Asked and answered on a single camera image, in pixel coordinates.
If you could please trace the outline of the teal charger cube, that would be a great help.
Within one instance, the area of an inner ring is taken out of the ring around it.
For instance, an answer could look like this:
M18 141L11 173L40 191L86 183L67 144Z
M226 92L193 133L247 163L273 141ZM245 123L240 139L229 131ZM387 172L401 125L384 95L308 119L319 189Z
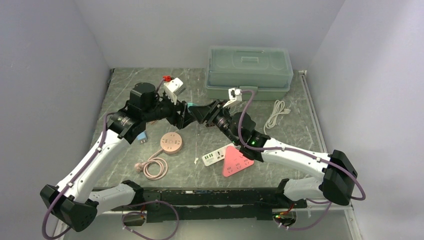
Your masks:
M188 107L188 108L193 107L193 106L197 106L197 104L192 103L192 102L188 102L188 103L187 103L187 107Z

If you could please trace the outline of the round pink socket hub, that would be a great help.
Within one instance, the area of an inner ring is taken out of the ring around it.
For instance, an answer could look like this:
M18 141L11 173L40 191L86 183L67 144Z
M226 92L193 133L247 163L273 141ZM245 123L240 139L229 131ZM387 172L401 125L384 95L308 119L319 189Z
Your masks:
M167 154L176 154L183 147L183 139L177 132L168 132L161 137L160 147Z

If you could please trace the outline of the white power strip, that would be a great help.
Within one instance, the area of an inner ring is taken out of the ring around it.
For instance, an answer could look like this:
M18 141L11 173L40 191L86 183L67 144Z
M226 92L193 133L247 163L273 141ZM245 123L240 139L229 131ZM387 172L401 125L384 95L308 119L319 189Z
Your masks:
M208 167L219 161L222 161L225 158L227 148L234 147L234 146L235 145L233 143L230 143L203 155L201 159L204 165Z

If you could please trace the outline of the pink triangular socket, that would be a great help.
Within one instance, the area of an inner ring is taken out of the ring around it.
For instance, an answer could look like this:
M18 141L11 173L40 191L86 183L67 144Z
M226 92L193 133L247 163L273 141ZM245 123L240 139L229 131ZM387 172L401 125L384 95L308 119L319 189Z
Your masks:
M230 177L246 168L253 166L254 162L254 160L246 158L234 146L228 146L225 150L222 175L224 177Z

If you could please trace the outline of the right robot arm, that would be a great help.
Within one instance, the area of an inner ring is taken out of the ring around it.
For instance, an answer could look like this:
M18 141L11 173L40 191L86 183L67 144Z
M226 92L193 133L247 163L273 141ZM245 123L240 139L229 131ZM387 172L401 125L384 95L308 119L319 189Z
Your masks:
M283 143L257 131L256 123L247 113L232 115L218 101L190 106L188 110L198 123L216 126L247 159L283 165L309 176L280 181L275 194L280 207L287 208L303 199L324 198L340 206L364 199L353 195L354 188L359 186L358 173L344 152L313 152Z

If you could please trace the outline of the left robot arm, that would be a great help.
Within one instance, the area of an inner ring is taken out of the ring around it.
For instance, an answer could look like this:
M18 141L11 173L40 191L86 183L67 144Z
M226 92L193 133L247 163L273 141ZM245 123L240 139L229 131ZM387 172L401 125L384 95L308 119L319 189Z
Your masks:
M185 90L183 82L175 78L164 82L162 89L159 93L151 83L137 83L124 107L105 116L100 137L80 163L59 183L47 184L40 191L48 215L81 232L103 212L120 206L137 210L143 205L144 189L131 180L100 192L93 189L120 152L145 131L147 123L166 119L183 129L193 121L187 103L178 100Z

